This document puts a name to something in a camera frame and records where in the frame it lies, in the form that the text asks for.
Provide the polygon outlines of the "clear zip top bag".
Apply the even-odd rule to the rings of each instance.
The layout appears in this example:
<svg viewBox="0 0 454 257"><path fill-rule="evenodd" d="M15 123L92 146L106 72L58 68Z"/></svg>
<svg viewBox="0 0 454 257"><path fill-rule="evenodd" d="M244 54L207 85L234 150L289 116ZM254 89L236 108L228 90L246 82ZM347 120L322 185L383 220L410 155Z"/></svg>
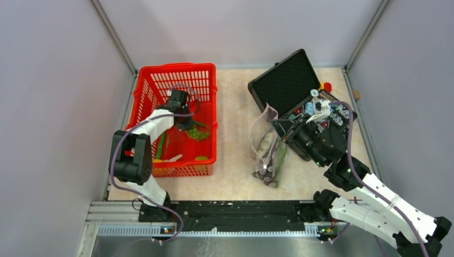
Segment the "clear zip top bag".
<svg viewBox="0 0 454 257"><path fill-rule="evenodd" d="M267 104L249 133L249 153L254 168L252 176L271 188L279 187L281 168L286 158L286 145L281 142L271 123L277 118L277 110Z"/></svg>

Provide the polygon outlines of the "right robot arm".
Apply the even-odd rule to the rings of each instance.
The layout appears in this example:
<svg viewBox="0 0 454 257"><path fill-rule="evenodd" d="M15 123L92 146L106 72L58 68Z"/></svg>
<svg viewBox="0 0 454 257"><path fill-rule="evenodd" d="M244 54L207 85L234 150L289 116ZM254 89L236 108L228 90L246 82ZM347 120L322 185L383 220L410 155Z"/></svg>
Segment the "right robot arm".
<svg viewBox="0 0 454 257"><path fill-rule="evenodd" d="M271 121L283 143L306 152L336 187L367 203L355 204L330 190L314 195L315 216L348 222L386 241L400 256L438 256L452 223L432 217L388 188L368 166L352 157L345 132L329 125L322 131L305 119Z"/></svg>

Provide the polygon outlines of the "red grape bunch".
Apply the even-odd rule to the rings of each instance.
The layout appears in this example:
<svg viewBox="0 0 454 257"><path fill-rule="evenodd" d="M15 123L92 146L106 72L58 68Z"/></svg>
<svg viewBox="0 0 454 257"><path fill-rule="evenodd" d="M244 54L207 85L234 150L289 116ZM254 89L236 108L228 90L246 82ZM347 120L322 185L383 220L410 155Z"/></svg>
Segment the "red grape bunch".
<svg viewBox="0 0 454 257"><path fill-rule="evenodd" d="M263 164L257 171L252 173L252 176L261 180L266 186L277 188L280 168L279 165L270 162L268 164Z"/></svg>

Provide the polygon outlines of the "green leafy vegetable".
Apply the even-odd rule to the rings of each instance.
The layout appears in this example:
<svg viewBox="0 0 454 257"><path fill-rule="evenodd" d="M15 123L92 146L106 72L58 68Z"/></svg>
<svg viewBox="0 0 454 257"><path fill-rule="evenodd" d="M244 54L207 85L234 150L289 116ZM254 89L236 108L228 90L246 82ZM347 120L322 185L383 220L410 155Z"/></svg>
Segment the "green leafy vegetable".
<svg viewBox="0 0 454 257"><path fill-rule="evenodd" d="M274 165L275 165L275 171L273 173L274 177L278 177L280 175L282 165L285 162L286 153L287 153L286 145L282 145L278 150L276 150L275 155L274 155Z"/></svg>

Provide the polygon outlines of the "toy fish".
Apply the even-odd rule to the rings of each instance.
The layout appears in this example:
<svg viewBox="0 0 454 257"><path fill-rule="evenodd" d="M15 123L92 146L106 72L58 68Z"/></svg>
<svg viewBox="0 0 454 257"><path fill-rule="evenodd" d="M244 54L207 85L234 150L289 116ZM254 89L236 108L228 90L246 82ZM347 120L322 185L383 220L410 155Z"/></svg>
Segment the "toy fish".
<svg viewBox="0 0 454 257"><path fill-rule="evenodd" d="M267 133L259 142L257 153L259 158L268 156L269 151L272 149L275 143L276 137L273 132Z"/></svg>

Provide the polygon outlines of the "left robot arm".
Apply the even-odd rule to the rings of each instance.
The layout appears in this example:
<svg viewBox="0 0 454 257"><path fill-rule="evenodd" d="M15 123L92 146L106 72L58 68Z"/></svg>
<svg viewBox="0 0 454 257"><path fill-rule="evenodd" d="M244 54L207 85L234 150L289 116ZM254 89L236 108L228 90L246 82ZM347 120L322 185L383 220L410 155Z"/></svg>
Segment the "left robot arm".
<svg viewBox="0 0 454 257"><path fill-rule="evenodd" d="M158 221L168 220L172 208L168 193L152 175L152 143L174 126L181 131L193 127L191 96L197 96L191 88L184 91L172 87L164 104L132 128L116 131L112 138L109 162L112 186L139 196Z"/></svg>

